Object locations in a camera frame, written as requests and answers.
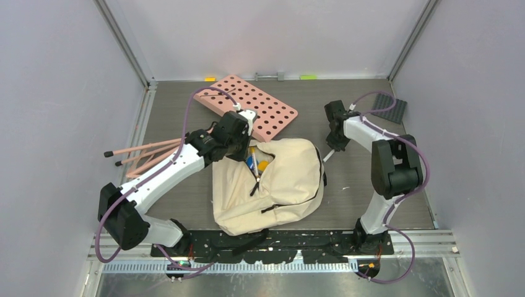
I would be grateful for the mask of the cream canvas backpack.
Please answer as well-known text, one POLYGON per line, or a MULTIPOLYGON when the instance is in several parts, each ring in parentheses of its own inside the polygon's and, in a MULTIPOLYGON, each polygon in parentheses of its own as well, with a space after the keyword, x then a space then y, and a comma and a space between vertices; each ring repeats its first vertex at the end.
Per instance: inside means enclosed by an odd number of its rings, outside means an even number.
POLYGON ((321 205, 326 174, 315 144, 289 138, 252 141, 258 176, 244 161, 224 158, 212 166, 214 221, 231 236, 259 232, 311 215, 321 205))

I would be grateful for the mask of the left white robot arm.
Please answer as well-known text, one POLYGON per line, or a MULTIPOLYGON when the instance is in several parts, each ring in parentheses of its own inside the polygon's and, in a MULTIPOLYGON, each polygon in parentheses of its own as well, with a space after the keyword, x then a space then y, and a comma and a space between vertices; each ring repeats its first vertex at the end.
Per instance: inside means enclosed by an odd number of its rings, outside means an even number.
POLYGON ((173 255, 189 251, 190 240, 174 220, 147 215, 148 210, 170 189, 215 161, 248 156, 257 113, 228 111, 211 131, 199 129, 184 137, 177 151, 142 176, 117 187, 113 183, 100 191, 99 229, 106 230, 118 248, 130 250, 141 243, 165 246, 173 255))

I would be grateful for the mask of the yellow eraser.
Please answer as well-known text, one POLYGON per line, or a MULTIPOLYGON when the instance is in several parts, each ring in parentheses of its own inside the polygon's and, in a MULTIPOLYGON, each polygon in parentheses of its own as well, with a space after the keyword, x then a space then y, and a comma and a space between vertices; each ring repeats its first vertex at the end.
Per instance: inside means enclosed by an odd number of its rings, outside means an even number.
POLYGON ((261 161, 258 163, 258 171, 265 171, 265 169, 267 168, 267 166, 269 165, 269 162, 268 161, 261 161))

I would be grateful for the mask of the blue eraser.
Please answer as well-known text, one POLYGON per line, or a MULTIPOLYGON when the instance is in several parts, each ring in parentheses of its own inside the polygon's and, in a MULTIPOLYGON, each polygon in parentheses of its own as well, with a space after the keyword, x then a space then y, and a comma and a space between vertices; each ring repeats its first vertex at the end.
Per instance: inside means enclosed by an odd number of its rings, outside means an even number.
POLYGON ((247 164, 248 168, 253 171, 253 168, 254 168, 254 164, 253 164, 253 158, 252 157, 248 157, 245 161, 245 163, 247 164))

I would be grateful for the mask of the yellow capped white marker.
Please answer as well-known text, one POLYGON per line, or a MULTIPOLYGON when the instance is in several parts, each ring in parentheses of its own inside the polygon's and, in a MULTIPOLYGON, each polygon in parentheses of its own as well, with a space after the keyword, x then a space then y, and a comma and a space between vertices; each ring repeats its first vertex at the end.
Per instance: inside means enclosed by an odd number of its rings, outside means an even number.
POLYGON ((259 177, 259 170, 258 170, 258 162, 257 162, 257 159, 256 159, 255 147, 251 147, 250 148, 250 152, 251 152, 251 158, 252 158, 252 164, 253 164, 253 172, 254 172, 255 176, 258 178, 259 177))

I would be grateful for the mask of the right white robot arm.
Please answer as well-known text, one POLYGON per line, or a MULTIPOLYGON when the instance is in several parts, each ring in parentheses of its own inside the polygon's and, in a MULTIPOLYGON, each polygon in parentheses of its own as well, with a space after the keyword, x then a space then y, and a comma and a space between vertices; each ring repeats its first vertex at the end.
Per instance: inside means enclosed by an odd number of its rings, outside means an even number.
POLYGON ((401 199, 423 184, 417 144, 413 136, 380 128, 361 113, 346 109, 340 100, 326 104, 324 111, 330 128, 326 143, 333 152, 345 150, 353 140, 371 154, 374 193, 355 224, 352 238, 358 252, 369 254, 385 242, 388 223, 401 199))

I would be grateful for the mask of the blue capped white marker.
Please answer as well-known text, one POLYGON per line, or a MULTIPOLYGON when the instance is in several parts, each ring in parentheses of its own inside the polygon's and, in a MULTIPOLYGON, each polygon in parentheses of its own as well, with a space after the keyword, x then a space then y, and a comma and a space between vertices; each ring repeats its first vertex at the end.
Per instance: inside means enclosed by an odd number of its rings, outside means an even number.
POLYGON ((326 163, 335 153, 336 151, 332 149, 327 155, 323 158, 323 162, 326 163))

